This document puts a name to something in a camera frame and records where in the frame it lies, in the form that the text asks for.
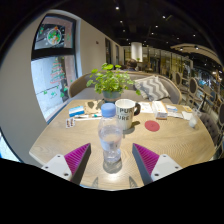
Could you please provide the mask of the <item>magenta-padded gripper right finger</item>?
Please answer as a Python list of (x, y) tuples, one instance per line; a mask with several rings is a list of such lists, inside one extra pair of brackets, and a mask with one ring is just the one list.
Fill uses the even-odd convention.
[(132, 153), (145, 185), (182, 169), (167, 154), (158, 155), (136, 143), (133, 144)]

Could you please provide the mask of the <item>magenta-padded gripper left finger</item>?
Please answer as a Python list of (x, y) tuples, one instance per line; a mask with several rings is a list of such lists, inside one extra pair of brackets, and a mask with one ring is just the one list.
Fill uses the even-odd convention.
[(66, 155), (57, 154), (42, 169), (79, 185), (90, 154), (91, 144), (87, 143)]

